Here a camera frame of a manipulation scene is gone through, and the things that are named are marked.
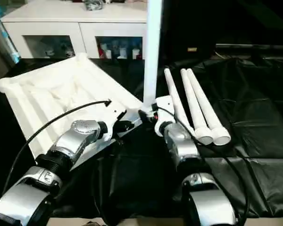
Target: glass cabinet door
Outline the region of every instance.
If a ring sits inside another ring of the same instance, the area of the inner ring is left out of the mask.
[[[88,57],[144,59],[146,24],[80,23]]]
[[[78,23],[6,22],[4,26],[22,58],[67,58],[86,52]]]
[[[68,35],[24,35],[33,58],[68,58],[75,51]]]

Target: white plastic tray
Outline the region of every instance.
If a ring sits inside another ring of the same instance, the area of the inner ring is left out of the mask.
[[[13,78],[0,79],[0,92],[6,94],[26,139],[65,111],[107,99],[118,102],[127,109],[122,120],[130,120],[135,126],[141,124],[137,111],[142,102],[91,62],[86,54],[79,54]],[[74,120],[101,120],[105,108],[104,104],[89,106],[53,123],[30,143],[34,158],[46,153]],[[89,145],[73,168],[112,142],[114,140],[99,140]]]

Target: white rod end cap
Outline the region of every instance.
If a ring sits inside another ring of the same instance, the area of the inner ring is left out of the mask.
[[[217,146],[226,145],[231,141],[231,136],[224,127],[212,129],[214,144]]]
[[[209,145],[213,142],[213,134],[208,127],[195,129],[195,137],[204,145]]]

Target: white cabinet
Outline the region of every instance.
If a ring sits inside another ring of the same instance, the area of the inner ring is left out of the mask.
[[[146,24],[80,23],[90,58],[142,59]]]
[[[105,4],[87,11],[83,3],[33,0],[1,20],[22,58],[134,58],[145,54],[147,4]]]

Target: black plastic sheet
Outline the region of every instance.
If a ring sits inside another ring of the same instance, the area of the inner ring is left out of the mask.
[[[142,61],[99,60],[95,63],[131,93],[142,98]],[[16,66],[9,76],[44,64],[44,60],[22,60],[22,67]],[[219,119],[232,135],[231,143],[218,147],[218,150],[229,157],[247,182],[249,217],[283,217],[283,62],[231,58],[170,65],[188,117],[179,70],[189,67],[193,68]],[[167,94],[160,70],[157,96]],[[12,149],[11,156],[15,156],[23,142],[10,107],[0,101],[0,112],[3,111],[8,112],[8,117],[0,117],[4,122],[2,128],[4,131],[8,128],[9,134],[0,134],[0,187],[12,161],[6,151]],[[19,144],[13,146],[6,142],[3,145],[2,141],[11,134],[21,137]],[[116,225],[124,218],[136,216],[182,215],[181,205],[175,198],[180,175],[175,171],[163,139],[155,135],[153,128],[141,125],[121,140],[72,171],[57,198],[54,216],[102,216],[109,224]],[[199,151],[206,157],[233,206],[242,213],[244,194],[234,172],[209,148],[200,147]],[[31,155],[27,151],[22,160],[29,158]],[[19,164],[18,170],[25,171],[31,164],[31,161],[26,165]],[[19,173],[15,174],[14,180],[19,176]]]

